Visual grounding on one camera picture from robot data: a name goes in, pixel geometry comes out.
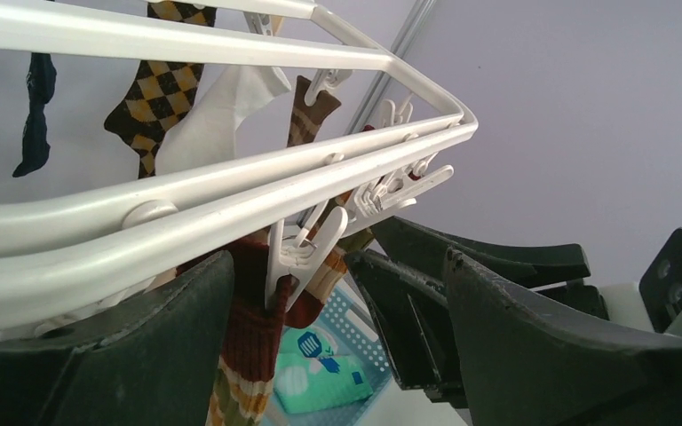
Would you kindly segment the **striped brown green sock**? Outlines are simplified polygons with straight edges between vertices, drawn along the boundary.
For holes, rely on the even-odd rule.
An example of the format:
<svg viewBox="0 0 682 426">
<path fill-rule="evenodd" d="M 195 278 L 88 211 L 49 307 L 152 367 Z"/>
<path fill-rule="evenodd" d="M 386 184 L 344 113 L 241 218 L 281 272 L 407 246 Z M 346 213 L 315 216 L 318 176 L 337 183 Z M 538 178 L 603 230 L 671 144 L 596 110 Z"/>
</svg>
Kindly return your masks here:
<svg viewBox="0 0 682 426">
<path fill-rule="evenodd" d="M 342 106 L 339 99 L 325 90 L 320 91 L 315 102 L 308 106 L 305 103 L 305 95 L 310 83 L 308 78 L 297 76 L 287 147 L 314 142 L 323 122 Z"/>
</svg>

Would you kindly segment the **white plastic sock hanger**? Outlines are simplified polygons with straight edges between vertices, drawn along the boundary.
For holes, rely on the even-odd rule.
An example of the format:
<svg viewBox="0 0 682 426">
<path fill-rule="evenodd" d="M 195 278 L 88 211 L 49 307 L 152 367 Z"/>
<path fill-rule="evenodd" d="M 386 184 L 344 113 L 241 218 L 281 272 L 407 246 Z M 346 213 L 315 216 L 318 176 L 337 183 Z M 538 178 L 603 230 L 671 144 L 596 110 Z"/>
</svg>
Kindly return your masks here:
<svg viewBox="0 0 682 426">
<path fill-rule="evenodd" d="M 0 331 L 82 308 L 188 259 L 472 137 L 460 100 L 319 4 L 225 1 L 309 20 L 333 44 L 70 4 L 0 1 L 0 50 L 228 65 L 382 71 L 432 119 L 51 200 L 0 205 Z"/>
</svg>

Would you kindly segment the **blue plastic basket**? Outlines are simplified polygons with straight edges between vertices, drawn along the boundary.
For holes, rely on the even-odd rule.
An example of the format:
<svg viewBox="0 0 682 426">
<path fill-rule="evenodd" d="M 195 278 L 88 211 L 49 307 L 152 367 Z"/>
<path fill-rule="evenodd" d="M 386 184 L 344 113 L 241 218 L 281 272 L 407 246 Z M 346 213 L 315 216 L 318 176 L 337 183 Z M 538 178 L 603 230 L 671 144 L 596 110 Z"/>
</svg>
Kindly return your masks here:
<svg viewBox="0 0 682 426">
<path fill-rule="evenodd" d="M 308 414 L 287 414 L 274 393 L 265 411 L 264 425 L 358 425 L 370 413 L 392 380 L 390 364 L 375 331 L 368 326 L 363 302 L 340 283 L 309 327 L 317 327 L 337 343 L 339 355 L 353 355 L 373 388 L 373 395 L 361 402 Z"/>
</svg>

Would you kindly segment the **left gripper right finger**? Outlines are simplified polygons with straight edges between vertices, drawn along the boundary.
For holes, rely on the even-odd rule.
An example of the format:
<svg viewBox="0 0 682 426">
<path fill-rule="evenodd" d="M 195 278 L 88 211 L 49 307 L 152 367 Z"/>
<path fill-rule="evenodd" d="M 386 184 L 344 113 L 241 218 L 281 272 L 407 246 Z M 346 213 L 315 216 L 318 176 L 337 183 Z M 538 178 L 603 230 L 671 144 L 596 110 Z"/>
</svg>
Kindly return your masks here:
<svg viewBox="0 0 682 426">
<path fill-rule="evenodd" d="M 477 425 L 682 425 L 682 337 L 625 327 L 449 248 L 443 264 Z"/>
</svg>

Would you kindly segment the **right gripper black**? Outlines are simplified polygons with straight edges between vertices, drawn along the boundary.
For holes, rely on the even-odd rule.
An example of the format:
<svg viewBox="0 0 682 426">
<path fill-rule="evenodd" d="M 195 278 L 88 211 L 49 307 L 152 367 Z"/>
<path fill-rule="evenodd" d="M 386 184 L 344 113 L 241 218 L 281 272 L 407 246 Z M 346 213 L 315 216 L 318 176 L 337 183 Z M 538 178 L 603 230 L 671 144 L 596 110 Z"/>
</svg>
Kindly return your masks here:
<svg viewBox="0 0 682 426">
<path fill-rule="evenodd" d="M 372 232 L 393 261 L 438 280 L 446 251 L 454 248 L 525 288 L 568 281 L 537 293 L 579 312 L 609 320 L 606 302 L 596 287 L 569 281 L 591 275 L 583 248 L 576 243 L 541 247 L 498 245 L 443 233 L 400 217 L 389 217 L 373 225 Z"/>
</svg>

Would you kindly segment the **navy sock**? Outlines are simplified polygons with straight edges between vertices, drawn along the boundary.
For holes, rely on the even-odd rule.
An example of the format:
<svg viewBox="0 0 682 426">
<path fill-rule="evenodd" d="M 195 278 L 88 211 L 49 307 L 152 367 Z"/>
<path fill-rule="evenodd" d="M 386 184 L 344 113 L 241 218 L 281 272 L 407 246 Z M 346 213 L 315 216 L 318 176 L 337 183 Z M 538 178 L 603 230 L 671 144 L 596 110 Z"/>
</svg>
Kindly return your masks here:
<svg viewBox="0 0 682 426">
<path fill-rule="evenodd" d="M 49 159 L 51 146 L 47 142 L 44 109 L 54 96 L 56 77 L 52 56 L 33 52 L 26 76 L 28 116 L 22 131 L 21 162 L 12 172 L 14 178 L 41 169 Z"/>
</svg>

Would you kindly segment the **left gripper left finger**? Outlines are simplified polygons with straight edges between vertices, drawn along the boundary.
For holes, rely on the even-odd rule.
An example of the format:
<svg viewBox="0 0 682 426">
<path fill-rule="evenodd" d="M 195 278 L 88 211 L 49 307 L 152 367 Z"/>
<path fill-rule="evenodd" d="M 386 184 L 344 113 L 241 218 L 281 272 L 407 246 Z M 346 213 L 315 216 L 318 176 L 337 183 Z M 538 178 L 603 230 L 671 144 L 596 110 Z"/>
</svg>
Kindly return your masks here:
<svg viewBox="0 0 682 426">
<path fill-rule="evenodd" d="M 231 255 L 33 338 L 0 342 L 0 425 L 202 425 L 228 306 Z"/>
</svg>

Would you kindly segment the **dark argyle sock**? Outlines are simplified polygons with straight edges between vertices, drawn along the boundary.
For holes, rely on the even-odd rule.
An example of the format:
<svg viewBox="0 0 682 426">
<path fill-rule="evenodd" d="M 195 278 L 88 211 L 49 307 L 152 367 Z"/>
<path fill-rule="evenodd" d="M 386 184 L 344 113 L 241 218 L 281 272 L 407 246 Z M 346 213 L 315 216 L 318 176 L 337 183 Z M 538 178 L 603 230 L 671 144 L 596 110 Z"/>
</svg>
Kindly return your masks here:
<svg viewBox="0 0 682 426">
<path fill-rule="evenodd" d="M 139 178 L 155 174 L 164 137 L 191 111 L 203 70 L 203 63 L 143 59 L 127 93 L 105 119 L 104 129 L 139 157 Z"/>
</svg>

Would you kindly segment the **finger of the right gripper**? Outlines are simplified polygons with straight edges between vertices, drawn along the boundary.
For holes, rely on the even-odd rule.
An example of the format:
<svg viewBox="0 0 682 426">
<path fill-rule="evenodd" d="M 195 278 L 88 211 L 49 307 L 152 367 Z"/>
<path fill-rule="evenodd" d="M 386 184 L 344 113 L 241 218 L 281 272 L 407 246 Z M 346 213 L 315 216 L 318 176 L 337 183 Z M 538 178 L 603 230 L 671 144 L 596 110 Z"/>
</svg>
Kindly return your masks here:
<svg viewBox="0 0 682 426">
<path fill-rule="evenodd" d="M 345 255 L 395 382 L 432 403 L 468 407 L 441 281 L 373 250 Z"/>
</svg>

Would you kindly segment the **plain white sock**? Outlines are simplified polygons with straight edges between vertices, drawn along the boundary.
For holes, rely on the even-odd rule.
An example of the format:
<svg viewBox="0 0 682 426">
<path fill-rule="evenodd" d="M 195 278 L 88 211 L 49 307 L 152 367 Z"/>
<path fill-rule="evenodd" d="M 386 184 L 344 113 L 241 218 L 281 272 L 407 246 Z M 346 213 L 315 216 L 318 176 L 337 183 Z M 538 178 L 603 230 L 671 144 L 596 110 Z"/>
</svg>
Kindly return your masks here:
<svg viewBox="0 0 682 426">
<path fill-rule="evenodd" d="M 278 67 L 225 67 L 186 117 L 166 132 L 155 174 L 231 161 L 242 122 L 290 89 Z"/>
</svg>

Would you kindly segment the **green white sock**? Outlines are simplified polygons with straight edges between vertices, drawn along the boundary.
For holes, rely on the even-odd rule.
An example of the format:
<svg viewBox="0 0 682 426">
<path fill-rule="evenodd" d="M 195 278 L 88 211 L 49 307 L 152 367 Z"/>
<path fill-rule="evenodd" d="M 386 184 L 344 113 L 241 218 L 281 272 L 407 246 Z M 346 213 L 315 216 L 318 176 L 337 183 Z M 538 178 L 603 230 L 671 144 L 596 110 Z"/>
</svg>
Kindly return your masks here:
<svg viewBox="0 0 682 426">
<path fill-rule="evenodd" d="M 308 414 L 361 402 L 374 391 L 358 358 L 339 355 L 333 338 L 308 327 L 282 335 L 274 393 L 287 414 Z"/>
</svg>

